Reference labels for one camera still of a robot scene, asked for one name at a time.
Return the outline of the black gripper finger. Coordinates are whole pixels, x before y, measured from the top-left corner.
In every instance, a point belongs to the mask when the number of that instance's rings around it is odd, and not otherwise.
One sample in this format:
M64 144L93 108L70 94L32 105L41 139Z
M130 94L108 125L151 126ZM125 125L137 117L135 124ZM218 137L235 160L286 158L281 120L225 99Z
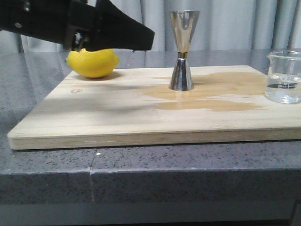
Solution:
M95 21L84 43L88 51L108 48L151 50L155 32L120 11L109 0L96 2Z

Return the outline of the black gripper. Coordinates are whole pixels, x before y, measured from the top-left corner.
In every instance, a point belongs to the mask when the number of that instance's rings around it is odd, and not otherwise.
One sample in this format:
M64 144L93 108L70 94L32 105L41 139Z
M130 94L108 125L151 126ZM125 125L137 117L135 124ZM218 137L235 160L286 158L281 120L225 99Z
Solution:
M89 40L95 7L86 0L2 0L1 30L79 51Z

